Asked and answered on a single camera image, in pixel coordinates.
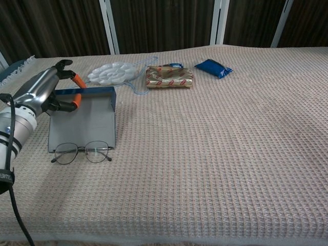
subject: dark curtain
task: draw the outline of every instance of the dark curtain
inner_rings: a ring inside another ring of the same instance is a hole
[[[328,46],[328,1],[295,0],[278,47]]]
[[[98,0],[1,0],[0,51],[36,57],[109,54]]]
[[[270,47],[285,0],[230,0],[223,43]]]
[[[210,44],[214,0],[111,0],[121,54]]]

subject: gold snack package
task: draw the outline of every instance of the gold snack package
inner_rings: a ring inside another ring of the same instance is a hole
[[[146,70],[148,88],[193,87],[194,75],[188,68],[149,66]]]

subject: bed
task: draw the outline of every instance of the bed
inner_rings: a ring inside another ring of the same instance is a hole
[[[116,88],[111,163],[83,155],[51,163],[49,116],[37,119],[14,161],[16,200],[33,239],[328,245],[328,47],[207,46],[72,57],[69,68],[87,79],[103,64],[153,55],[158,65],[191,68],[194,87],[144,96]],[[193,68],[207,58],[234,71],[219,80]],[[36,59],[0,92],[13,94],[60,59]],[[25,240],[8,193],[0,240]]]

